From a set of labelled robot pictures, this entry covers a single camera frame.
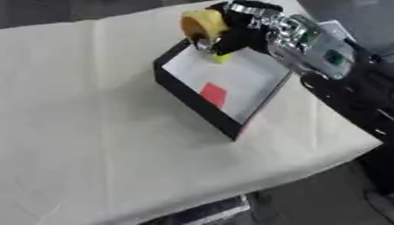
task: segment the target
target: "table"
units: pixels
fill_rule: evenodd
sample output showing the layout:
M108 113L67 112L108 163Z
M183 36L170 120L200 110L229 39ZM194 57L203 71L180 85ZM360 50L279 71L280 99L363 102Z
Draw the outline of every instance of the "table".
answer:
M273 0L286 13L296 0ZM134 224L306 178L379 141L293 76L237 142L153 79L189 4L0 31L0 221Z

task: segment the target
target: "white cloth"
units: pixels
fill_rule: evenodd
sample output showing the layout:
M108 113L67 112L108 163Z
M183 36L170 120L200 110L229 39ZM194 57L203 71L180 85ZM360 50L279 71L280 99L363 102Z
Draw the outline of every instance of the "white cloth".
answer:
M294 1L273 1L288 13ZM293 77L238 142L155 84L181 5L0 31L0 222L137 223L304 178L379 142Z

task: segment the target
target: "floor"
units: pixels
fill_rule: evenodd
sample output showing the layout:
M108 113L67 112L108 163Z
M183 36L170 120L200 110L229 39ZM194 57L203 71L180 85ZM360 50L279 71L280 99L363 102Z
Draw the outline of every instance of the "floor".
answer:
M196 1L0 0L0 28L103 18L190 2ZM372 184L359 165L347 163L289 185L247 194L252 203L252 219L251 216L242 215L226 224L389 224L363 198L363 192L371 188ZM371 200L385 214L394 218L394 206L387 200L377 195L372 196Z
M199 0L0 0L0 28L70 22Z

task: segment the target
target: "tape roll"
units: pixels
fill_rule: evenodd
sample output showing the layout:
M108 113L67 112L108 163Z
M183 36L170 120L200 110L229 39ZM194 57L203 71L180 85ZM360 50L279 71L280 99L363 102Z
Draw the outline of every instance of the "tape roll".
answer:
M210 42L214 42L221 32L229 29L222 14L216 10L185 11L180 24L185 36L191 38L199 34Z

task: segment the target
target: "black box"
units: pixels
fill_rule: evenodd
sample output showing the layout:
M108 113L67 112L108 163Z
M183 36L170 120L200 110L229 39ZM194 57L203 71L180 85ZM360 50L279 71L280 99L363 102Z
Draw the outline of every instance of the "black box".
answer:
M217 127L218 129L220 129L224 134L228 135L229 138L231 138L232 140L236 140L236 138L238 138L238 136L241 134L242 130L246 127L247 123L251 120L252 116L263 106L265 105L268 100L270 98L272 98L272 96L274 95L274 93L280 89L280 87L282 87L282 85L288 80L288 77L290 75L290 72L283 68L281 65L279 65L279 63L275 62L274 59L272 59L270 56L264 55L264 54L258 54L258 53L250 53L250 52L244 52L245 55L251 55L251 59L245 59L244 57L241 56L237 56L238 61L240 63L237 63L237 67L236 69L240 69L240 71L242 71L242 74L239 75L239 79L233 83L230 82L230 77L226 77L227 75L225 74L221 74L220 72L218 74L214 74L214 75L210 75L210 77L214 78L216 82L219 83L226 83L226 84L230 84L230 87L232 90L234 90L234 86L237 85L237 83L243 83L243 81L245 81L245 85L247 85L247 83L249 82L249 84L254 84L254 82L250 82L249 80L247 80L248 78L252 78L248 77L248 72L244 70L248 70L250 69L250 67L258 67L259 64L261 64L261 59L260 57L266 57L265 59L271 61L268 62L267 65L269 64L270 67L271 65L273 65L274 67L276 67L277 69L274 69L275 72L271 72L268 74L271 74L270 76L270 80L269 81L269 85L267 87L264 87L264 90L258 90L255 89L256 91L254 91L254 95L253 95L253 99L251 99L251 104L248 105L245 109L241 108L241 109L236 109L239 110L241 113L239 113L239 115L242 114L242 116L236 117L236 116L231 116L230 115L230 111L231 109L234 109L235 107L237 107L237 103L232 103L232 108L229 108L229 112L226 112L225 109L222 109L221 107L218 106L218 104L213 104L212 99L210 99L210 101L207 99L207 97L203 97L201 95L202 92L198 92L194 87L190 87L192 85L188 85L184 82L182 82L178 77L176 77L175 75L173 75L170 71L168 71L167 69L165 69L165 65L167 65L167 63L169 63L172 59L174 59L175 57L179 56L179 54L181 54L182 52L184 52L183 54L186 53L186 51L188 53L190 53L191 51L195 51L197 54L196 50L191 50L189 47L190 44L187 40L182 40L180 43L178 43L176 46L174 46L173 48L171 48L169 51L167 51L166 53L164 53L162 56L160 56L159 58L157 58L154 61L154 70L155 70L155 78L156 81L162 85L163 87L165 87L166 90L168 90L170 93L172 93L175 97L177 97L179 100L181 100L184 104L186 104L187 106L189 106L190 108L192 108L193 110L195 110L201 117L203 117L205 120L207 120L208 122L210 122L212 125L214 125L215 127ZM205 66L205 64L207 64L208 69L209 67L212 67L214 69L219 69L221 70L222 65L213 65L210 63L214 63L213 61L206 61L206 62L196 62L196 63L202 63L204 65L201 65L202 67ZM185 73L185 77L187 78L189 72L190 73L194 73L193 76L196 77L195 70L187 70L187 72ZM204 90L206 90L208 84L205 84L204 86ZM218 90L221 90L222 88L220 87L216 87L215 85L213 85L214 88L218 88ZM249 87L248 88L243 88L242 90L235 90L233 92L237 92L240 93L240 95L243 98L239 98L237 97L237 94L234 95L227 95L228 91L224 90L223 94L225 94L226 96L224 97L224 99L228 98L230 99L229 101L231 102L238 102L240 105L242 105L244 102L249 102L249 101L244 101L243 99L248 100L248 98L244 98L244 96L247 96L247 94L249 91Z

